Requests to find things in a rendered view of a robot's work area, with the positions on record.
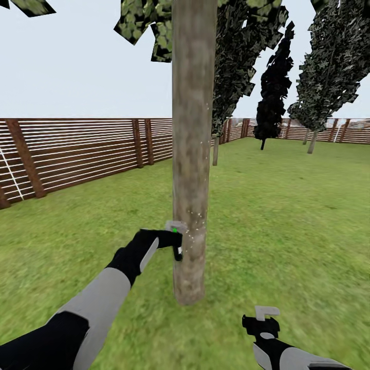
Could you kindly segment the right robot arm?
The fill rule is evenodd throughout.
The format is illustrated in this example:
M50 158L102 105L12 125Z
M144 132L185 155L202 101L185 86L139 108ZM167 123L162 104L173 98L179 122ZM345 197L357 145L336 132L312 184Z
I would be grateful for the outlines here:
M301 349L276 340L278 326L275 319L265 319L265 315L279 316L276 307L255 306L255 316L243 315L242 324L247 334L255 336L253 353L257 363L264 370L350 370L338 361L316 356Z

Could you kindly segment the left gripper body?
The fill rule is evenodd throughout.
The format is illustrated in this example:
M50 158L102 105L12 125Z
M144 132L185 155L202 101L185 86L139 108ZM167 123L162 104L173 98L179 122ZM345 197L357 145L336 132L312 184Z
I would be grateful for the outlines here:
M175 233L171 231L162 231L166 236L166 242L164 247L176 247L181 248L182 244L182 233Z

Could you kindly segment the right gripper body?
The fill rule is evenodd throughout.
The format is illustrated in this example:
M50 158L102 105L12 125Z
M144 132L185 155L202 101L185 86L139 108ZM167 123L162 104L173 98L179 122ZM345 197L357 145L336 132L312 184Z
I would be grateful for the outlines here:
M245 317L245 322L247 334L255 336L255 339L255 334L259 327L263 327L263 330L266 330L265 328L267 328L276 339L279 338L277 322L273 318L265 319L265 321L258 321L256 320L256 318L253 317Z

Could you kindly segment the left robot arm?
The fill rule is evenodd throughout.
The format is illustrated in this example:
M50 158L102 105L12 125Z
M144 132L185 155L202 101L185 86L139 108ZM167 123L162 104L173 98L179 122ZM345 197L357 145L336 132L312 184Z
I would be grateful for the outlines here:
M186 231L187 225L167 220L162 232L139 229L135 239L120 248L107 267L45 326L0 345L0 370L88 370L136 276L156 249L181 248L182 233L172 229Z

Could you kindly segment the pesticide atomizer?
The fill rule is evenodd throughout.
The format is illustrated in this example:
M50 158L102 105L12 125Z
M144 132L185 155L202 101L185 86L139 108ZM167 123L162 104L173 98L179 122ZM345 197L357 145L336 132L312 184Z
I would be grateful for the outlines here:
M174 253L174 259L177 262L182 261L182 259L183 259L183 257L182 257L182 248L173 247L173 253Z

